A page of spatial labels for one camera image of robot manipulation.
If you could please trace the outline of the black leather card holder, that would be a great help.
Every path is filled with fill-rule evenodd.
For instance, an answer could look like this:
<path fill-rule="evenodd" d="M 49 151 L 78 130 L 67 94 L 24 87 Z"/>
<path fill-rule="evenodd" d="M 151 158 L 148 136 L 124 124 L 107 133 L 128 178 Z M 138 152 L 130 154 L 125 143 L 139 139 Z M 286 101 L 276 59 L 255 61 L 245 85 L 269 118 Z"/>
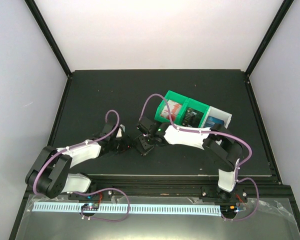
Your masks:
<path fill-rule="evenodd" d="M 134 139 L 134 147 L 142 156 L 146 156 L 154 148 L 154 145 L 150 144 L 149 139 L 141 134 Z"/>

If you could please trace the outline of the red white card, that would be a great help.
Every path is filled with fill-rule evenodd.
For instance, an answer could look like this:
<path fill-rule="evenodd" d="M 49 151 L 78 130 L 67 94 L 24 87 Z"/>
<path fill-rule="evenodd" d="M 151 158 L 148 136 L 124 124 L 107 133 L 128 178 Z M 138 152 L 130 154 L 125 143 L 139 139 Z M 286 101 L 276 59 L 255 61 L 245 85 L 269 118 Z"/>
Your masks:
<path fill-rule="evenodd" d="M 170 99 L 167 101 L 167 103 L 168 103 L 168 107 L 170 109 L 171 119 L 173 122 L 175 122 L 175 120 L 182 108 L 182 104 L 180 104 L 176 101 L 170 100 Z M 160 112 L 160 117 L 167 119 L 167 120 L 170 119 L 169 113 L 168 113 L 168 107 L 165 105 L 163 110 Z"/>

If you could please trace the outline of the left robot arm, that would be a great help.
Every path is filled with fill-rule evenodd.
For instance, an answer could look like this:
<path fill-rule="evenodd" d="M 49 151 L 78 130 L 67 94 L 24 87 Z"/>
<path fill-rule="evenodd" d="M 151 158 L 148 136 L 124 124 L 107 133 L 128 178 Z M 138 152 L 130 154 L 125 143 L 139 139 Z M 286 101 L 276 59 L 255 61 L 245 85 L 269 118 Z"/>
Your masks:
<path fill-rule="evenodd" d="M 70 147 L 44 147 L 25 177 L 28 187 L 36 194 L 53 199 L 61 193 L 80 193 L 85 199 L 93 199 L 98 192 L 96 185 L 85 173 L 70 173 L 70 169 L 91 159 L 100 158 L 110 152 L 118 154 L 131 147 L 131 141 L 123 124 L 106 123 L 96 141 L 85 140 Z"/>

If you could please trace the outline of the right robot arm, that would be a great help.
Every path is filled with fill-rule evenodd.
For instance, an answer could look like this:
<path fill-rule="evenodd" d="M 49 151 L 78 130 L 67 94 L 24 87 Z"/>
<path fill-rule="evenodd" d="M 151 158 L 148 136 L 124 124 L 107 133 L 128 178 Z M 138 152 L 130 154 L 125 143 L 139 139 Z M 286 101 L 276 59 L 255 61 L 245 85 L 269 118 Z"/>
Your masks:
<path fill-rule="evenodd" d="M 203 150 L 218 168 L 218 182 L 214 193 L 203 189 L 202 194 L 222 203 L 233 201 L 244 144 L 226 127 L 220 123 L 206 128 L 184 127 L 142 117 L 136 128 L 141 135 L 135 144 L 143 156 L 155 146 L 183 145 Z"/>

